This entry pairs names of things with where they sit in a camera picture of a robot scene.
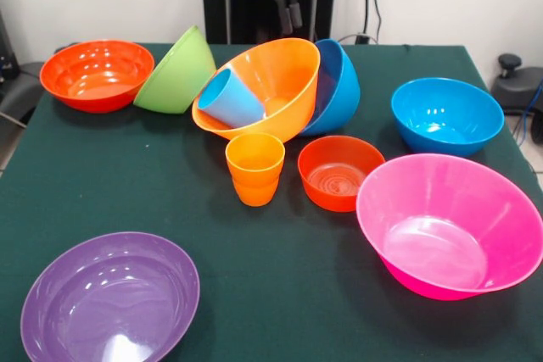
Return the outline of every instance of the small red bowl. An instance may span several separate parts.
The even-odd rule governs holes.
[[[133,42],[82,42],[54,54],[42,67],[43,87],[66,105],[105,114],[132,103],[151,75],[153,55]]]
[[[367,175],[384,163],[370,143],[351,136],[326,136],[309,143],[298,157],[305,193],[333,212],[356,210],[356,194]]]

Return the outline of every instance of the dark blue bowl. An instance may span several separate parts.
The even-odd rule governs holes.
[[[466,157],[504,124],[503,111],[488,92],[446,78],[407,82],[395,91],[391,105],[401,136],[416,153]]]
[[[335,40],[315,43],[321,53],[315,112],[301,136],[321,135],[347,123],[360,102],[360,84],[349,56]]]

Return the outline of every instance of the cup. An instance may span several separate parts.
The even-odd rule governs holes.
[[[239,199],[250,207],[269,203],[285,160],[281,140],[267,133],[234,137],[226,149],[228,169]]]
[[[258,122],[264,117],[264,105],[229,68],[219,72],[205,87],[198,109],[232,128]]]

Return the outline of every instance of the plastic bowl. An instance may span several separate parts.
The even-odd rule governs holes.
[[[200,284],[163,237],[118,232],[54,260],[26,297],[20,334],[32,362],[157,362],[189,328]]]
[[[321,53],[315,112],[301,136],[335,131],[345,125],[360,102],[360,84],[349,56],[335,40],[315,43]]]
[[[298,171],[305,193],[318,206],[334,212],[356,210],[360,185],[383,155],[371,144],[351,136],[326,136],[303,148]]]
[[[40,81],[66,105],[104,114],[130,104],[153,67],[153,55],[133,42],[82,42],[54,54]]]
[[[401,136],[417,153],[469,156],[504,124],[503,111],[488,92],[446,78],[407,82],[391,105]]]
[[[193,25],[159,62],[134,104],[162,114],[183,114],[215,71],[210,46]]]
[[[301,38],[266,42],[239,54],[219,71],[233,70],[264,104],[266,116],[251,125],[232,128],[198,109],[197,97],[193,103],[194,122],[226,139],[259,132],[282,142],[292,139],[313,115],[320,58],[315,44]]]
[[[503,175],[454,156],[390,160],[362,183],[356,212],[390,273],[428,298],[514,286],[543,255],[543,224],[529,198]]]

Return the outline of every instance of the orange bowl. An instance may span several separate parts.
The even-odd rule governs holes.
[[[42,67],[43,87],[66,105],[93,114],[124,108],[151,75],[153,55],[133,42],[82,42]]]
[[[253,47],[217,72],[233,70],[264,104],[264,119],[231,128],[198,109],[198,96],[193,102],[194,122],[229,140],[244,133],[262,132],[286,142],[300,133],[313,115],[320,63],[315,44],[301,38],[283,38]]]

